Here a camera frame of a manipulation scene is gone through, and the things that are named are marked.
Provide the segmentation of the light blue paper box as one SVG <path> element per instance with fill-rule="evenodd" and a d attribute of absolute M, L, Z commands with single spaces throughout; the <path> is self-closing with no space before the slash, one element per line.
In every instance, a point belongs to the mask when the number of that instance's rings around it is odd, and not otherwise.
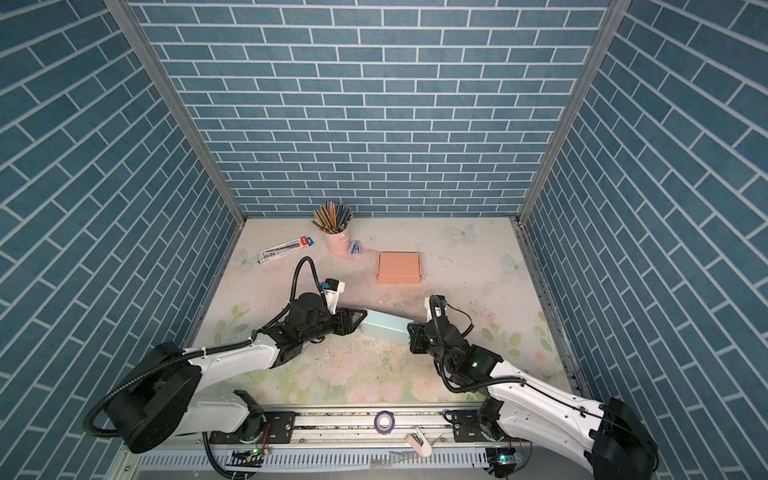
<path fill-rule="evenodd" d="M 369 337 L 396 345 L 408 346 L 410 344 L 408 326 L 412 323 L 413 320 L 407 318 L 368 310 L 359 328 Z"/>

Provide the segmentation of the orange paper box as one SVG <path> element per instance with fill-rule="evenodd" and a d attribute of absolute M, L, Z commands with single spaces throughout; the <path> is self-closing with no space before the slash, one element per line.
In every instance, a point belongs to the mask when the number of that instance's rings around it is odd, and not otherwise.
<path fill-rule="evenodd" d="M 411 285 L 422 280 L 421 254 L 418 252 L 380 252 L 377 281 L 381 284 Z"/>

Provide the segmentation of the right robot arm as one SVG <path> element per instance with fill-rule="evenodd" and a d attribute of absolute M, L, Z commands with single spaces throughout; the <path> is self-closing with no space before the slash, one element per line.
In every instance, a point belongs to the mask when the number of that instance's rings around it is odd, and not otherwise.
<path fill-rule="evenodd" d="M 596 479 L 649 479 L 659 448 L 635 411 L 612 397 L 602 403 L 555 388 L 502 356 L 470 344 L 444 316 L 407 326 L 409 349 L 433 358 L 452 393 L 480 393 L 486 436 L 529 440 L 577 463 Z"/>

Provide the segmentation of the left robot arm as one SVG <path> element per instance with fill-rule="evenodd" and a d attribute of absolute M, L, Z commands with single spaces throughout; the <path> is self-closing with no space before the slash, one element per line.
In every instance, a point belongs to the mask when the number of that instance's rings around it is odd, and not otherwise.
<path fill-rule="evenodd" d="M 163 343 L 97 402 L 84 428 L 93 436 L 121 438 L 133 453 L 195 433 L 221 432 L 242 443 L 258 441 L 266 429 L 263 407 L 245 390 L 215 395 L 211 387 L 282 366 L 307 343 L 350 335 L 367 315 L 363 309 L 330 308 L 325 295 L 305 293 L 246 340 L 194 349 Z"/>

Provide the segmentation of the white pen box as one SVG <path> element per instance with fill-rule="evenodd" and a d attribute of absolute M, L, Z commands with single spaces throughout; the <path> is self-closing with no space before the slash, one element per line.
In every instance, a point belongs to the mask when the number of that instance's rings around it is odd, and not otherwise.
<path fill-rule="evenodd" d="M 274 259 L 282 258 L 296 251 L 309 248 L 313 245 L 314 245 L 314 241 L 312 240 L 311 237 L 302 236 L 302 237 L 299 237 L 299 238 L 296 238 L 296 239 L 293 239 L 293 240 L 290 240 L 282 244 L 269 247 L 265 250 L 260 251 L 257 254 L 257 262 L 259 264 L 264 264 Z"/>

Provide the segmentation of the small blue stapler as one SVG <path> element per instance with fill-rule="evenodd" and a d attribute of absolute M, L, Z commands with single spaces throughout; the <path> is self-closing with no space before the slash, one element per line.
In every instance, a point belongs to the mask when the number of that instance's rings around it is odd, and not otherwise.
<path fill-rule="evenodd" d="M 358 240 L 352 240 L 348 248 L 349 255 L 357 255 L 362 253 L 361 244 Z"/>

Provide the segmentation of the pink pencil cup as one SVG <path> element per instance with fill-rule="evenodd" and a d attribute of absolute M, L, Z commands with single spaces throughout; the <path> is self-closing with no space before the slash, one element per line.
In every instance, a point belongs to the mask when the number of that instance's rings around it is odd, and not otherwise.
<path fill-rule="evenodd" d="M 326 233 L 325 244 L 333 255 L 345 255 L 348 253 L 351 240 L 346 232 Z"/>

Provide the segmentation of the purple tape roll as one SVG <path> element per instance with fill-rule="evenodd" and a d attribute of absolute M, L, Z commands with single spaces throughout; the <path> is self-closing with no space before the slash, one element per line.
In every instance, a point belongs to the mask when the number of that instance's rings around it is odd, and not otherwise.
<path fill-rule="evenodd" d="M 390 434 L 395 427 L 395 415 L 388 410 L 381 410 L 374 417 L 374 428 L 380 435 Z"/>

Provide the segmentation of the white pink clip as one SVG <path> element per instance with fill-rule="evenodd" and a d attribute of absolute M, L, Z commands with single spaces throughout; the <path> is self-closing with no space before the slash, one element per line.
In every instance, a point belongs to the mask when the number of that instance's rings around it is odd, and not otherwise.
<path fill-rule="evenodd" d="M 406 437 L 406 443 L 422 458 L 432 455 L 432 445 L 420 430 L 409 434 Z"/>

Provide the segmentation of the bundle of coloured pencils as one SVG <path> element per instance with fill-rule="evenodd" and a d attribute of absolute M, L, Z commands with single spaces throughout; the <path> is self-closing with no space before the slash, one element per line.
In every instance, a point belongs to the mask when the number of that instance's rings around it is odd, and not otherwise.
<path fill-rule="evenodd" d="M 346 231 L 353 218 L 349 206 L 342 202 L 328 201 L 313 210 L 311 223 L 327 234 L 340 234 Z"/>

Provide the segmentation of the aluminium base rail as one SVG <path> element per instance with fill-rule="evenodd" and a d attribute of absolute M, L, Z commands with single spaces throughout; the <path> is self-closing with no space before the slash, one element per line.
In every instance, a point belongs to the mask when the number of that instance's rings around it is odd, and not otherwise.
<path fill-rule="evenodd" d="M 137 479 L 143 473 L 189 473 L 200 477 L 225 470 L 250 479 L 259 474 L 300 474 L 396 469 L 483 469 L 495 478 L 521 470 L 534 447 L 531 441 L 503 436 L 492 439 L 481 430 L 478 405 L 445 408 L 389 407 L 394 430 L 380 435 L 374 417 L 381 411 L 363 408 L 269 411 L 266 429 L 255 443 L 240 443 L 233 434 L 214 432 L 207 443 L 196 435 L 167 441 L 143 454 L 125 452 L 110 469 L 110 479 Z M 420 430 L 432 455 L 420 457 L 406 437 Z"/>

